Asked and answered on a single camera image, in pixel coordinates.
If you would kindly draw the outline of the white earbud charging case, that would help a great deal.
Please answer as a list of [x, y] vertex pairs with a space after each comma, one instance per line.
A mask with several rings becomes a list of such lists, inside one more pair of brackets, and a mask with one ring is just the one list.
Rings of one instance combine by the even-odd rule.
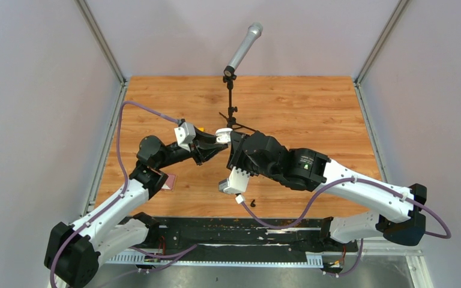
[[231, 128], [220, 128], [215, 132], [216, 142], [219, 144], [226, 144], [231, 142]]

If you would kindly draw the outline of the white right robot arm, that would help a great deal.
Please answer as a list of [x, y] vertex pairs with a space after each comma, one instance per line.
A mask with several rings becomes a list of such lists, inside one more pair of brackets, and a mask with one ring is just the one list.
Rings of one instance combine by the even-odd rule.
[[369, 209], [351, 217], [325, 218], [318, 236], [326, 250], [375, 236], [411, 247], [418, 245], [426, 233], [421, 207], [427, 200], [427, 188], [421, 184], [391, 185], [314, 150], [287, 149], [259, 131], [248, 135], [225, 128], [217, 134], [217, 141], [231, 148], [227, 162], [230, 175], [219, 183], [219, 190], [237, 195], [239, 204], [244, 202], [249, 179], [261, 175], [291, 190], [328, 193]]

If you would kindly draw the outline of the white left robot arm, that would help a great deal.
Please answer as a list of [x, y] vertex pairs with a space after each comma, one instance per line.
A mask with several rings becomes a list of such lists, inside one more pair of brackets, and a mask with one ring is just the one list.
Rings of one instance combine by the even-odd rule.
[[168, 145], [156, 136], [143, 138], [136, 166], [124, 175], [120, 188], [78, 220], [52, 228], [44, 258], [51, 287], [57, 287], [57, 280], [67, 287], [85, 287], [111, 257], [136, 244], [146, 248], [158, 244], [160, 232], [150, 216], [142, 213], [125, 224], [121, 221], [161, 190], [167, 181], [162, 168], [188, 159], [203, 164], [229, 146], [231, 129], [208, 134], [178, 127], [174, 132], [176, 140]]

